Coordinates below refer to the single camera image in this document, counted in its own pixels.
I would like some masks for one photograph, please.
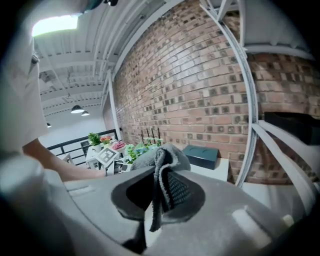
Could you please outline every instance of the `dark green box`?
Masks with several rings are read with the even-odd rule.
[[[218,149],[188,145],[183,152],[189,159],[190,164],[214,170],[218,158]]]

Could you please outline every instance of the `black railing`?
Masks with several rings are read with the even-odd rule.
[[[98,132],[97,134],[99,134],[100,136],[101,135],[107,135],[107,134],[114,134],[115,139],[118,140],[118,135],[117,135],[116,129]],[[51,151],[51,150],[55,150],[55,149],[60,148],[61,153],[56,154],[56,156],[61,156],[61,155],[67,154],[67,153],[71,153],[71,152],[77,151],[77,150],[83,150],[83,152],[85,152],[85,149],[87,149],[87,148],[89,148],[91,146],[90,144],[85,145],[85,146],[81,146],[81,147],[78,147],[78,148],[75,148],[75,149],[72,149],[72,150],[69,150],[69,151],[65,151],[65,149],[64,149],[65,146],[68,146],[68,145],[71,145],[71,144],[74,144],[74,143],[78,143],[78,142],[84,142],[84,141],[88,141],[88,136],[81,137],[81,138],[75,138],[75,139],[72,139],[72,140],[69,140],[69,141],[66,141],[66,142],[62,142],[62,143],[59,143],[59,144],[56,144],[56,145],[53,145],[53,146],[49,146],[49,147],[47,147],[47,149]],[[81,155],[77,155],[75,157],[71,157],[71,159],[73,160],[73,159],[77,159],[77,158],[80,158],[80,157],[85,157],[86,155],[87,155],[87,153],[84,153],[84,154],[81,154]],[[77,163],[75,165],[79,166],[79,165],[82,165],[84,163],[85,163],[85,161]]]

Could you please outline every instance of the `brick wall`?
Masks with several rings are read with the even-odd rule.
[[[239,15],[228,13],[224,21],[238,38]],[[258,54],[249,61],[261,113],[280,106],[280,111],[294,111],[290,105],[312,94],[296,82],[298,76],[309,86],[316,82],[305,60]],[[146,128],[159,128],[161,137],[180,149],[187,144],[219,149],[230,159],[231,178],[237,178],[248,134],[245,84],[233,50],[199,1],[183,2],[151,25],[117,73],[114,93],[126,142],[136,144],[141,130],[146,137]],[[306,111],[308,104],[300,105],[299,111]],[[310,105],[308,111],[315,109]],[[261,142],[248,181],[289,182]]]
[[[312,62],[283,54],[253,54],[248,56],[255,80],[259,113],[294,112],[320,118],[320,73]],[[294,160],[313,181],[315,173],[291,148],[275,138],[280,149]],[[232,169],[236,179],[239,169]],[[267,147],[258,141],[255,163],[248,182],[265,184],[291,184]]]

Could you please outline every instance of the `gray towel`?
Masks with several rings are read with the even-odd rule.
[[[152,199],[153,217],[150,228],[150,231],[154,232],[158,230],[161,225],[162,195],[164,197],[166,207],[168,209],[172,209],[172,202],[170,202],[170,198],[163,181],[164,171],[190,171],[191,166],[186,155],[170,143],[164,144],[139,156],[132,164],[131,170],[133,171],[146,166],[155,166]]]

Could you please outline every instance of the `flower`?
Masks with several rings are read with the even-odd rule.
[[[110,136],[105,136],[105,137],[101,137],[100,138],[100,141],[103,142],[103,141],[110,141],[112,138]]]

